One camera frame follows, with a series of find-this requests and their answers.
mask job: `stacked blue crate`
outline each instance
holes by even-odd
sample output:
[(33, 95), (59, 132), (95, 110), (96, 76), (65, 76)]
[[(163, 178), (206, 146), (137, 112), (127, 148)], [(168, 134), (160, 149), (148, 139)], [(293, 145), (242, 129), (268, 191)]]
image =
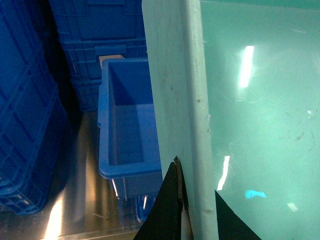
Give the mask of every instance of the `stacked blue crate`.
[(101, 57), (147, 56), (141, 0), (49, 2), (80, 109), (96, 110)]
[[(51, 164), (47, 175), (41, 175), (35, 166), (46, 135), (60, 142), (60, 136), (47, 134), (50, 116), (57, 114), (53, 106), (60, 102), (24, 1), (0, 0), (0, 32), (0, 204), (17, 214), (28, 214), (43, 206), (47, 189), (42, 184), (51, 181), (54, 155), (47, 157)], [(66, 115), (56, 125), (63, 129), (65, 120)], [(35, 184), (41, 185), (43, 194), (31, 190)]]

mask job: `blue plastic bin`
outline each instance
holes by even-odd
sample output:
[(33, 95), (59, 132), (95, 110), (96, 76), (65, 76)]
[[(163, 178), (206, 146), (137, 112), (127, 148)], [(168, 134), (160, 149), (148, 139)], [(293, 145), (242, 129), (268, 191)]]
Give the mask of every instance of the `blue plastic bin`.
[(147, 57), (145, 39), (61, 42), (73, 82), (101, 79), (100, 57)]
[(101, 79), (72, 82), (81, 111), (94, 111), (98, 109), (100, 84)]
[(23, 184), (11, 194), (0, 196), (0, 205), (18, 215), (40, 211), (46, 202), (52, 180), (67, 113), (56, 91), (41, 129), (41, 145), (35, 154), (35, 165), (28, 168)]
[(22, 0), (0, 0), (0, 33), (0, 101), (8, 101), (41, 42)]
[(141, 0), (49, 0), (62, 41), (145, 36)]
[(157, 196), (145, 195), (138, 196), (135, 199), (136, 218), (140, 223), (146, 221), (147, 217), (151, 212), (152, 207), (154, 206), (156, 198)]
[(57, 84), (40, 50), (18, 78), (12, 98), (2, 101), (0, 112), (0, 194), (19, 188), (34, 163), (41, 129)]
[(162, 174), (146, 58), (103, 61), (98, 125), (99, 172), (117, 197), (157, 194)]

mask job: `blue plastic crate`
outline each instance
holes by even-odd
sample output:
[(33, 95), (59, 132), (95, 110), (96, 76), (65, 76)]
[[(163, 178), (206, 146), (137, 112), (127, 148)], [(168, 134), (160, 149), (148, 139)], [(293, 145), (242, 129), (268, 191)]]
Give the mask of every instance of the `blue plastic crate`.
[(98, 125), (99, 172), (117, 197), (157, 193), (162, 173), (146, 58), (103, 61)]
[(81, 111), (95, 111), (98, 109), (100, 84), (101, 79), (72, 82)]
[(144, 195), (138, 196), (135, 199), (135, 211), (136, 211), (136, 218), (140, 223), (146, 221), (147, 217), (149, 216), (152, 207), (156, 201), (157, 196), (154, 195)]
[(61, 42), (73, 82), (101, 79), (100, 57), (147, 57), (145, 39)]
[(35, 165), (28, 169), (23, 184), (11, 194), (1, 195), (0, 204), (18, 215), (40, 211), (46, 202), (52, 180), (67, 113), (56, 92), (43, 121), (41, 145), (35, 156)]
[(62, 41), (144, 38), (142, 0), (49, 0)]
[(19, 79), (0, 112), (0, 194), (14, 192), (26, 177), (49, 103), (58, 91), (41, 51)]
[(0, 0), (0, 101), (12, 97), (19, 75), (40, 46), (24, 2)]

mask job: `stainless steel surface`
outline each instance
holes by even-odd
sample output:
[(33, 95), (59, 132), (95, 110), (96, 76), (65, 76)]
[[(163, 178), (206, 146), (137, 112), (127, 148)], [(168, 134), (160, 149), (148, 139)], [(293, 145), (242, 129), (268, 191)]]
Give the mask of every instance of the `stainless steel surface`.
[(99, 174), (98, 154), (97, 112), (86, 112), (65, 129), (44, 209), (25, 216), (0, 212), (0, 239), (133, 239), (141, 226), (134, 199), (117, 200)]

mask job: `blue object in water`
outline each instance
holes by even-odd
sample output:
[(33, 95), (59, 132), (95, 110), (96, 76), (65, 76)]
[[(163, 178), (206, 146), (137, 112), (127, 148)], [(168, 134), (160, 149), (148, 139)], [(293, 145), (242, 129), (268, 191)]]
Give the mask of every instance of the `blue object in water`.
[(266, 194), (263, 191), (255, 191), (255, 190), (248, 190), (245, 192), (246, 199), (253, 199), (255, 197), (262, 197), (267, 198)]

